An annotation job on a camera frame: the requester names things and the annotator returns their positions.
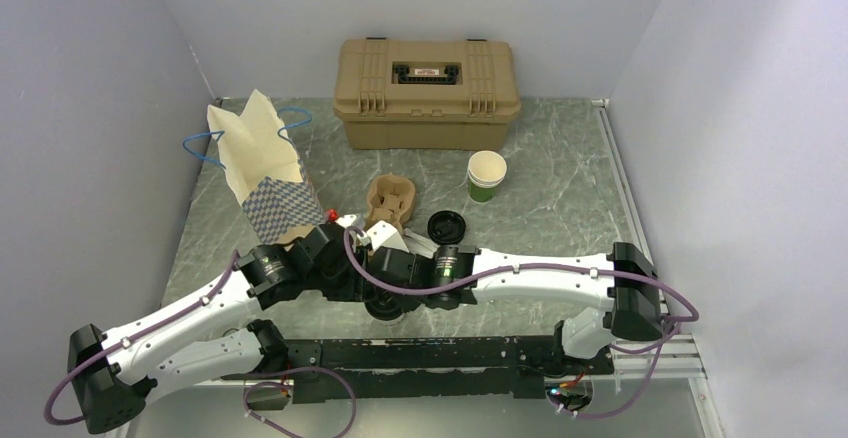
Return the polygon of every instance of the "tan plastic case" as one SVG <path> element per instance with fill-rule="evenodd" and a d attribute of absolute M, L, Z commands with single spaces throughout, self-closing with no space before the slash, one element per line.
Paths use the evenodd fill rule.
<path fill-rule="evenodd" d="M 499 150 L 521 109 L 498 41 L 348 40 L 333 99 L 357 150 Z"/>

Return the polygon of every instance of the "blue string handle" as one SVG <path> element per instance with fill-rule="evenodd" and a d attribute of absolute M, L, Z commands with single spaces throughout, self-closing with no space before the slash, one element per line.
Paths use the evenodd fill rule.
<path fill-rule="evenodd" d="M 280 138 L 282 138 L 284 140 L 286 139 L 286 137 L 283 136 L 283 130 L 291 130 L 292 128 L 297 128 L 298 126 L 303 126 L 303 125 L 312 121 L 312 113 L 304 110 L 303 108 L 298 108 L 296 106 L 286 106 L 286 107 L 283 107 L 283 108 L 280 108 L 279 110 L 277 110 L 277 116 L 280 116 L 280 113 L 282 113 L 284 111 L 293 111 L 295 113 L 300 113 L 302 115 L 306 115 L 305 120 L 298 121 L 297 123 L 292 123 L 290 125 L 286 125 L 286 126 L 280 128 L 279 130 L 277 130 L 277 136 L 279 136 Z"/>
<path fill-rule="evenodd" d="M 279 110 L 277 110 L 277 116 L 279 116 L 280 113 L 282 113 L 284 111 L 293 111 L 295 113 L 300 113 L 300 114 L 306 115 L 305 120 L 298 121 L 297 123 L 292 123 L 290 125 L 285 125 L 282 128 L 280 128 L 279 130 L 277 130 L 277 136 L 286 140 L 287 142 L 289 142 L 289 144 L 294 146 L 294 143 L 290 139 L 283 136 L 283 131 L 284 130 L 290 130 L 292 128 L 296 128 L 298 126 L 302 126 L 302 125 L 305 125 L 305 124 L 311 122 L 312 121 L 312 113 L 308 112 L 307 110 L 304 110 L 303 108 L 298 108 L 298 107 L 295 107 L 295 106 L 286 106 L 286 107 L 283 107 L 283 108 L 280 108 Z M 227 167 L 224 166 L 224 164 L 221 163 L 220 161 L 218 161 L 214 158 L 209 158 L 206 155 L 202 155 L 202 154 L 200 154 L 200 153 L 198 153 L 198 152 L 196 152 L 196 151 L 194 151 L 194 150 L 192 150 L 191 148 L 188 147 L 189 141 L 193 141 L 193 140 L 196 140 L 198 138 L 203 138 L 203 137 L 206 137 L 206 136 L 214 136 L 215 141 L 217 142 L 221 139 L 222 136 L 224 136 L 224 131 L 223 130 L 221 130 L 221 131 L 207 131 L 205 133 L 198 133 L 196 135 L 191 135 L 188 138 L 186 138 L 185 140 L 183 140 L 183 149 L 186 150 L 187 152 L 191 153 L 195 157 L 200 158 L 203 161 L 208 161 L 209 163 L 213 163 L 215 165 L 220 166 L 221 168 L 226 169 Z"/>
<path fill-rule="evenodd" d="M 183 140 L 183 149 L 186 150 L 187 152 L 191 153 L 192 155 L 196 156 L 197 158 L 200 158 L 203 161 L 208 161 L 209 163 L 214 163 L 216 165 L 219 165 L 221 168 L 226 169 L 227 167 L 224 166 L 224 164 L 221 163 L 220 161 L 218 161 L 214 158 L 209 158 L 208 156 L 200 154 L 200 153 L 198 153 L 198 152 L 196 152 L 196 151 L 194 151 L 194 150 L 192 150 L 191 148 L 188 147 L 189 141 L 193 141 L 193 140 L 196 140 L 198 138 L 203 138 L 203 137 L 206 137 L 206 136 L 215 137 L 215 141 L 217 142 L 218 140 L 221 139 L 222 136 L 224 136 L 224 132 L 223 131 L 207 131 L 206 133 L 198 133 L 196 135 L 191 135 L 188 138 L 186 138 L 185 140 Z"/>

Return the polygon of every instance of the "white wall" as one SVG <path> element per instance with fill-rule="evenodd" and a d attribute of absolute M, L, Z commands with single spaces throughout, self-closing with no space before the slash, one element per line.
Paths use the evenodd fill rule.
<path fill-rule="evenodd" d="M 88 436 L 41 409 L 71 332 L 161 299 L 210 96 L 162 0 L 0 0 L 0 50 L 0 435 Z"/>
<path fill-rule="evenodd" d="M 848 435 L 848 0 L 663 0 L 612 95 L 728 436 Z"/>
<path fill-rule="evenodd" d="M 216 96 L 332 96 L 347 38 L 489 38 L 527 96 L 609 96 L 659 0 L 165 0 Z"/>

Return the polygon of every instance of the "black coffee lid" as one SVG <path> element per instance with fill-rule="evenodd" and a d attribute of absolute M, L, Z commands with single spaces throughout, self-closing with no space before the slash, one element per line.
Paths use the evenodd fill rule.
<path fill-rule="evenodd" d="M 455 245 L 465 236 L 465 220 L 455 211 L 437 211 L 427 222 L 427 236 L 437 245 Z"/>

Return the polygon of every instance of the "paper cup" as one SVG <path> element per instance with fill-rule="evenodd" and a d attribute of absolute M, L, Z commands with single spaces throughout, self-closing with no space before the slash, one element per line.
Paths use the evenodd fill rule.
<path fill-rule="evenodd" d="M 506 176 L 506 160 L 494 151 L 478 151 L 468 160 L 468 195 L 480 203 L 491 200 Z"/>

